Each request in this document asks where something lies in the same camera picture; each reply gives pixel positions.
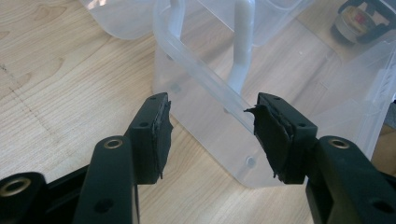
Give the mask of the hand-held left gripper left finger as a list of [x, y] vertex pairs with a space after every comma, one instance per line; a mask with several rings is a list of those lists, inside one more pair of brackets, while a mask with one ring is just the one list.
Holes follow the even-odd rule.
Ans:
[[171, 102], [150, 96], [123, 135], [96, 144], [73, 224], [140, 224], [138, 187], [163, 177], [171, 146]]

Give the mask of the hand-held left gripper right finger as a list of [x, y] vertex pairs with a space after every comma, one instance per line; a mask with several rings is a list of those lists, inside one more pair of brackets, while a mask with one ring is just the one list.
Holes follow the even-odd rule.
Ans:
[[274, 176], [285, 184], [307, 183], [315, 224], [396, 224], [396, 177], [378, 171], [357, 145], [318, 138], [313, 122], [269, 93], [259, 93], [248, 112]]

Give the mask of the clear plastic storage box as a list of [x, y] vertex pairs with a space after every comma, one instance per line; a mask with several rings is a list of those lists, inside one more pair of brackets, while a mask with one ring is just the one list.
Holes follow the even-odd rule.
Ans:
[[[163, 0], [78, 0], [104, 31], [137, 39], [152, 30], [153, 9]], [[315, 0], [197, 0], [233, 31], [228, 85], [236, 92], [248, 74], [253, 47], [264, 45]]]
[[371, 156], [396, 94], [396, 30], [343, 43], [334, 22], [345, 1], [256, 0], [251, 62], [232, 88], [235, 0], [157, 0], [153, 89], [168, 93], [173, 116], [251, 188], [275, 184], [250, 113], [262, 92]]

